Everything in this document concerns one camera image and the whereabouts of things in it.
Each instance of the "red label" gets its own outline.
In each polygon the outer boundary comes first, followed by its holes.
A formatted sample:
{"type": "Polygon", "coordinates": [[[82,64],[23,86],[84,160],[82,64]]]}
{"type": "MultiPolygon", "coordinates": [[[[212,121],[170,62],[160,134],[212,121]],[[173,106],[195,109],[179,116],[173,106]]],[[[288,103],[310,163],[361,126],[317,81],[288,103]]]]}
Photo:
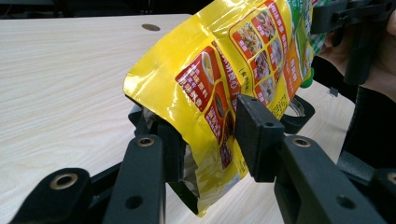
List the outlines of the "red label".
{"type": "Polygon", "coordinates": [[[215,87],[212,104],[205,113],[205,119],[215,135],[218,143],[222,138],[222,129],[224,126],[224,117],[228,110],[228,104],[225,98],[224,87],[222,82],[219,82],[215,87]]]}
{"type": "Polygon", "coordinates": [[[270,59],[271,59],[271,66],[273,68],[273,70],[276,70],[276,60],[275,60],[275,55],[272,52],[272,48],[271,46],[268,46],[268,54],[270,55],[270,59]]]}
{"type": "Polygon", "coordinates": [[[282,17],[279,14],[279,9],[277,8],[274,1],[272,0],[266,1],[265,5],[268,6],[271,15],[275,19],[275,25],[277,30],[279,31],[280,42],[282,43],[282,47],[283,47],[283,54],[286,55],[286,53],[288,52],[288,37],[285,30],[285,25],[284,25],[285,23],[283,22],[282,17]]]}
{"type": "Polygon", "coordinates": [[[220,147],[219,154],[221,157],[221,168],[224,170],[230,165],[231,161],[233,160],[233,153],[231,152],[230,148],[227,146],[228,137],[224,135],[223,143],[220,147]]]}
{"type": "Polygon", "coordinates": [[[241,85],[239,84],[238,79],[236,79],[235,72],[231,68],[230,63],[224,57],[224,55],[222,54],[222,52],[221,52],[220,48],[218,47],[218,45],[216,44],[216,42],[212,42],[212,44],[216,48],[216,50],[218,51],[218,53],[220,55],[221,65],[224,68],[225,78],[227,79],[227,86],[228,86],[228,91],[229,91],[230,97],[231,97],[233,112],[236,112],[236,101],[237,101],[236,97],[241,92],[241,85]]]}
{"type": "Polygon", "coordinates": [[[199,110],[204,111],[212,94],[213,85],[220,77],[215,51],[206,47],[175,80],[199,110]]]}

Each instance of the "printed food image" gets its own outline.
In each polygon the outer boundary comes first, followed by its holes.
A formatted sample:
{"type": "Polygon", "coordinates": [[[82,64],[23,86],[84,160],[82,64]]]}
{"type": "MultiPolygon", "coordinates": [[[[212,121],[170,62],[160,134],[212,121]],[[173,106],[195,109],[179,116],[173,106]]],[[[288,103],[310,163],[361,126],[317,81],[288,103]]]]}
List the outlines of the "printed food image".
{"type": "Polygon", "coordinates": [[[262,28],[264,29],[265,35],[267,36],[268,40],[271,40],[276,34],[276,28],[271,16],[266,10],[264,10],[256,18],[262,25],[262,28]]]}
{"type": "Polygon", "coordinates": [[[204,68],[207,80],[213,85],[215,83],[215,78],[213,76],[212,62],[210,61],[209,54],[206,52],[202,52],[202,67],[204,68]]]}
{"type": "Polygon", "coordinates": [[[241,35],[247,48],[250,50],[251,54],[255,55],[262,49],[262,42],[257,36],[256,32],[250,23],[246,23],[242,28],[238,30],[238,34],[241,35]]]}
{"type": "Polygon", "coordinates": [[[264,82],[262,82],[260,84],[260,89],[262,90],[264,102],[268,105],[274,100],[275,96],[275,84],[273,79],[269,77],[264,82]]]}
{"type": "Polygon", "coordinates": [[[266,76],[270,75],[270,65],[268,63],[267,54],[265,53],[265,51],[257,56],[255,62],[256,70],[254,75],[258,80],[261,80],[266,76]]]}
{"type": "Polygon", "coordinates": [[[274,60],[274,63],[276,65],[279,65],[280,62],[282,61],[282,46],[280,45],[279,38],[276,38],[271,43],[271,49],[272,49],[272,53],[273,53],[271,59],[274,60]]]}
{"type": "Polygon", "coordinates": [[[308,73],[308,70],[311,68],[311,50],[306,48],[305,57],[304,57],[304,73],[303,76],[305,77],[308,73]]]}
{"type": "Polygon", "coordinates": [[[275,85],[279,81],[279,78],[283,76],[283,67],[279,67],[274,73],[275,85]]]}
{"type": "Polygon", "coordinates": [[[217,93],[215,93],[215,101],[216,101],[216,109],[218,110],[219,115],[224,118],[224,111],[221,99],[217,93]]]}
{"type": "Polygon", "coordinates": [[[231,148],[233,148],[233,116],[231,113],[227,113],[225,124],[224,124],[224,139],[222,145],[220,147],[220,157],[221,157],[221,165],[224,170],[233,160],[233,153],[231,152],[231,148]]]}

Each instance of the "wooden table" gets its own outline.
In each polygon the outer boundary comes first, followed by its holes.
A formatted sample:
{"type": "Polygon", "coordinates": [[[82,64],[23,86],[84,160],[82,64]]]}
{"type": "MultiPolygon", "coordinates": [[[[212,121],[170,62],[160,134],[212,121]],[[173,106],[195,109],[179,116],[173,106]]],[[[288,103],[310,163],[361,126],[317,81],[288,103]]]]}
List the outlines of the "wooden table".
{"type": "MultiPolygon", "coordinates": [[[[122,92],[127,71],[190,15],[0,21],[0,223],[46,175],[96,175],[123,158],[134,126],[122,92]],[[158,32],[142,28],[158,25],[158,32]]],[[[318,83],[298,94],[317,110],[300,135],[336,161],[353,104],[318,83]]],[[[167,223],[282,223],[272,184],[245,177],[205,217],[167,187],[167,223]]]]}

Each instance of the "black mechanical bracket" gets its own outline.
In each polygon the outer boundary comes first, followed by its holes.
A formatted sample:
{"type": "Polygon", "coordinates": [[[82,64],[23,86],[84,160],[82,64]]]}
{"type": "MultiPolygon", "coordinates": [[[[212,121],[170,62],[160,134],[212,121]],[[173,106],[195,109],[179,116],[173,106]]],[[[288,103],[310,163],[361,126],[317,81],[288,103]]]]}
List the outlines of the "black mechanical bracket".
{"type": "Polygon", "coordinates": [[[366,81],[381,36],[395,8],[395,0],[335,0],[314,8],[311,34],[334,31],[334,47],[341,43],[345,27],[360,24],[353,36],[345,83],[361,85],[366,81]]]}
{"type": "Polygon", "coordinates": [[[135,103],[128,119],[136,127],[135,136],[155,134],[163,140],[165,181],[174,183],[182,180],[186,142],[181,134],[166,120],[161,119],[138,103],[135,103]]]}
{"type": "Polygon", "coordinates": [[[285,126],[285,133],[297,134],[314,116],[315,108],[298,95],[294,95],[289,107],[295,112],[296,116],[284,114],[280,122],[285,126]]]}
{"type": "Polygon", "coordinates": [[[363,195],[315,141],[283,132],[260,101],[238,96],[235,137],[254,180],[275,182],[285,223],[394,221],[396,169],[378,171],[363,195]]]}
{"type": "Polygon", "coordinates": [[[162,139],[136,137],[99,175],[66,168],[45,177],[10,223],[164,223],[163,170],[162,139]]]}

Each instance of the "food packaging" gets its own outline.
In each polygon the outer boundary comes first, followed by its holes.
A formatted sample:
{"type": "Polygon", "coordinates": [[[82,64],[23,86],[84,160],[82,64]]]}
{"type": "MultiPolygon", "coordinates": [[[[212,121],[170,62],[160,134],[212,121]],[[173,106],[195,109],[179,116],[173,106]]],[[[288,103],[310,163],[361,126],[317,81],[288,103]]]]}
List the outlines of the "food packaging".
{"type": "Polygon", "coordinates": [[[280,119],[323,43],[310,35],[324,2],[215,0],[156,43],[128,72],[124,93],[187,143],[184,179],[171,183],[197,216],[247,173],[233,135],[236,97],[280,119]]]}

